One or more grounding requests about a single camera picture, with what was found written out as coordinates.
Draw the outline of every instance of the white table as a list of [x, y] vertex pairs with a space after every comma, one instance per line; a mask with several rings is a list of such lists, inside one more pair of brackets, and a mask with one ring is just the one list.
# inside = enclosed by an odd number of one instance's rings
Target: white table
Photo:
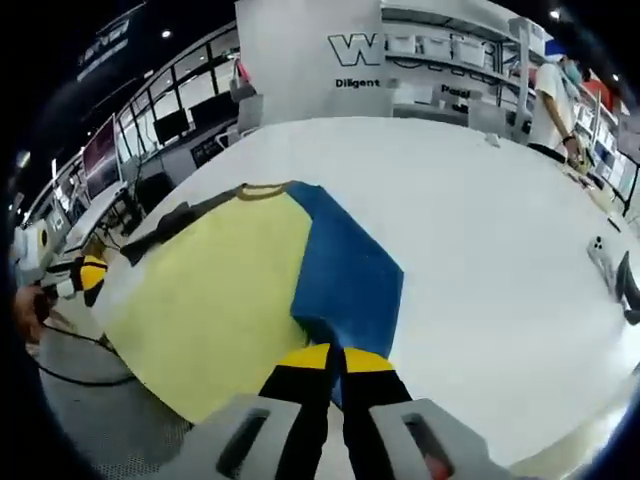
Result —
[[[509, 465], [594, 415], [640, 361], [640, 328], [626, 324], [586, 246], [602, 235], [615, 262], [631, 250], [637, 273], [640, 248], [555, 162], [501, 144], [425, 120], [267, 127], [187, 178], [131, 239], [179, 203], [242, 182], [323, 185], [405, 271], [391, 361], [410, 393], [475, 429]], [[110, 265], [94, 307], [102, 325], [144, 269], [123, 257]]]
[[78, 250], [86, 245], [102, 218], [126, 190], [126, 182], [116, 182], [96, 195], [87, 211], [82, 214], [76, 224], [69, 230], [69, 233], [67, 233], [65, 253]]

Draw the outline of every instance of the black cable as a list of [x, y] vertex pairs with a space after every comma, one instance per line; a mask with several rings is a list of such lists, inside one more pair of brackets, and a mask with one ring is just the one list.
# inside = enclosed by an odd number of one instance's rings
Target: black cable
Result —
[[[85, 337], [84, 335], [78, 335], [77, 333], [67, 332], [67, 331], [61, 330], [59, 328], [50, 327], [49, 325], [43, 325], [43, 326], [45, 328], [48, 328], [49, 330], [56, 331], [56, 332], [61, 333], [63, 335], [68, 335], [70, 337], [77, 338], [79, 340], [85, 340], [85, 341], [94, 343], [94, 344], [98, 345], [100, 348], [105, 349], [107, 352], [110, 352], [113, 355], [117, 356], [117, 353], [115, 352], [115, 350], [107, 347], [106, 345], [101, 343], [99, 340], [96, 340], [95, 338]], [[43, 372], [48, 373], [52, 377], [57, 378], [59, 380], [62, 380], [62, 381], [68, 382], [68, 383], [73, 383], [75, 385], [80, 385], [82, 387], [117, 387], [119, 385], [124, 385], [125, 383], [129, 383], [129, 382], [131, 382], [131, 381], [136, 379], [135, 375], [127, 375], [126, 377], [119, 378], [118, 380], [111, 380], [111, 381], [105, 381], [105, 382], [87, 382], [87, 381], [84, 381], [84, 380], [77, 380], [75, 378], [69, 378], [69, 377], [66, 377], [64, 375], [60, 375], [59, 373], [53, 372], [53, 371], [49, 370], [48, 368], [43, 367], [42, 365], [40, 365], [40, 363], [38, 363], [38, 361], [35, 358], [33, 358], [33, 357], [31, 357], [31, 358], [35, 362], [35, 364], [38, 366], [38, 368], [40, 370], [42, 370]]]

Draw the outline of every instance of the floor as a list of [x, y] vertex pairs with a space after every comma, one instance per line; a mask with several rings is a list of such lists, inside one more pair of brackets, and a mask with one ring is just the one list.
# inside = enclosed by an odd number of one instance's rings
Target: floor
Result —
[[[116, 254], [112, 250], [107, 250], [105, 257], [108, 261]], [[91, 318], [81, 298], [60, 300], [57, 309], [76, 325], [78, 333], [96, 338], [101, 335], [102, 332]], [[636, 372], [622, 386], [615, 398], [612, 398], [610, 403], [591, 420], [542, 452], [512, 465], [511, 472], [515, 475], [535, 476], [549, 480], [576, 478], [579, 470], [588, 464], [606, 444], [624, 415], [639, 383], [640, 375]], [[333, 406], [329, 411], [329, 422], [333, 425], [342, 423], [342, 413]], [[317, 478], [335, 478], [336, 480], [354, 478], [350, 471], [342, 472], [338, 476], [335, 474], [336, 466], [348, 463], [347, 450], [340, 443], [339, 439], [327, 443]]]

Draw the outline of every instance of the ceiling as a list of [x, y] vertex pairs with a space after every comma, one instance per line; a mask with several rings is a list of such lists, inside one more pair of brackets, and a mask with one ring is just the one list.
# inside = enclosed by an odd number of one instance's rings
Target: ceiling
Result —
[[[38, 4], [34, 15], [33, 5], [24, 2], [16, 10], [23, 13], [15, 14], [15, 22], [28, 28], [12, 30], [8, 40], [18, 46], [9, 56], [18, 86], [9, 99], [17, 112], [12, 117], [16, 119], [12, 125], [15, 135], [10, 138], [16, 139], [15, 149], [32, 153], [18, 184], [27, 197], [25, 203], [30, 203], [50, 179], [51, 159], [59, 157], [64, 162], [75, 154], [86, 143], [87, 134], [119, 110], [144, 83], [145, 72], [161, 67], [235, 16], [232, 0], [148, 0], [132, 17], [130, 40], [122, 53], [78, 82], [78, 58], [94, 41], [95, 32], [141, 3], [44, 2]], [[550, 18], [549, 10], [557, 5], [556, 0], [494, 3], [541, 24], [630, 101], [629, 85], [640, 85], [640, 72], [631, 61], [634, 55], [629, 56], [629, 48], [624, 48], [634, 18], [623, 10], [630, 10], [631, 3], [625, 8], [620, 0], [566, 0], [563, 5], [572, 14], [570, 22]], [[173, 32], [169, 39], [161, 37], [164, 29]], [[614, 73], [622, 77], [619, 82], [613, 81]]]

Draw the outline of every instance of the yellow cloth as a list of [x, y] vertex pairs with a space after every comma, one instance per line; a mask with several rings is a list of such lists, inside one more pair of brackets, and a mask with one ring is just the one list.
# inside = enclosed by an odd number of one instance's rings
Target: yellow cloth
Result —
[[238, 393], [257, 393], [306, 344], [289, 310], [310, 227], [286, 193], [217, 207], [151, 253], [109, 339], [191, 422]]

